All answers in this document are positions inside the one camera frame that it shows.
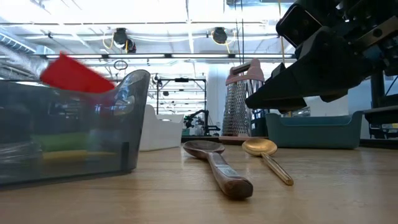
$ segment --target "teal bin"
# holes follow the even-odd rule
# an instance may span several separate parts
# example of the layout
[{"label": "teal bin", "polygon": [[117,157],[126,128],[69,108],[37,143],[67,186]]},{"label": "teal bin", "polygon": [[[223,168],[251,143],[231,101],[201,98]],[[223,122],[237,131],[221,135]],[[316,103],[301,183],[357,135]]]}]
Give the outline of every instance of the teal bin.
[{"label": "teal bin", "polygon": [[189,136],[189,128],[182,129],[182,136]]},{"label": "teal bin", "polygon": [[361,137],[361,111],[348,116],[281,118],[266,114],[269,139],[278,147],[354,149]]}]

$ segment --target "white wall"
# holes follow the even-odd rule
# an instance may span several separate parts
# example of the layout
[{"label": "white wall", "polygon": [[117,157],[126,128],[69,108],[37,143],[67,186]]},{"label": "white wall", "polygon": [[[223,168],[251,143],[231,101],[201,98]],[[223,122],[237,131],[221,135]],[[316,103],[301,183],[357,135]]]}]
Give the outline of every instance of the white wall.
[{"label": "white wall", "polygon": [[213,124],[219,128],[223,126],[226,97],[225,81],[229,69],[230,65],[228,64],[210,65],[207,76],[207,110]]},{"label": "white wall", "polygon": [[306,97],[311,116],[344,116],[348,115],[348,97],[344,96],[330,103],[325,103],[319,96]]}]

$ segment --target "gold spoon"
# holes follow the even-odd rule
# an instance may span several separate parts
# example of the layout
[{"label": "gold spoon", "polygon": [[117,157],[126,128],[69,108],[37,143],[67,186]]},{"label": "gold spoon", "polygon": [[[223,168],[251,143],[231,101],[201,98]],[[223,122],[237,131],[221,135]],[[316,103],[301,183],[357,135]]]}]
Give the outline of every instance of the gold spoon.
[{"label": "gold spoon", "polygon": [[267,139],[249,139],[242,144],[242,148],[245,152],[252,156],[262,156],[264,162],[275,172],[279,178],[285,182],[286,185],[293,185],[293,179],[286,173],[283,168],[273,159],[273,155],[278,147],[276,144]]}]

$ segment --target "pink grater handle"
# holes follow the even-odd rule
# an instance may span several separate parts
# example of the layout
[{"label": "pink grater handle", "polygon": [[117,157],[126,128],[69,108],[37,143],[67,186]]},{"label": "pink grater handle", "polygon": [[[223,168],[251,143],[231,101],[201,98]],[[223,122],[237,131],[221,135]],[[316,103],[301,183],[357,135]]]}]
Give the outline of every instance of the pink grater handle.
[{"label": "pink grater handle", "polygon": [[[246,75],[237,75],[236,72],[245,72],[248,71]],[[231,83],[236,83],[243,80],[257,80],[264,82],[264,74],[261,70],[260,61],[256,58],[252,59],[251,62],[247,65],[240,65],[238,67],[232,67],[229,70],[228,78],[225,81],[225,85],[229,85]]]}]

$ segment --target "ceiling light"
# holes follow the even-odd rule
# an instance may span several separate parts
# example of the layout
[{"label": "ceiling light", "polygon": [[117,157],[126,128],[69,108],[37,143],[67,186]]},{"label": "ceiling light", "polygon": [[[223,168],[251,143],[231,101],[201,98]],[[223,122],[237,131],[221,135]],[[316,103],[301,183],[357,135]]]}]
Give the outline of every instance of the ceiling light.
[{"label": "ceiling light", "polygon": [[47,58],[51,59],[51,58],[59,58],[59,55],[46,55]]},{"label": "ceiling light", "polygon": [[102,58],[102,55],[68,55],[71,58]]},{"label": "ceiling light", "polygon": [[172,54],[173,58],[228,58],[228,54]]},{"label": "ceiling light", "polygon": [[113,54],[109,58],[164,58],[164,54]]},{"label": "ceiling light", "polygon": [[[245,58],[283,58],[282,54],[245,54]],[[285,54],[285,58],[294,58],[292,54]]]}]

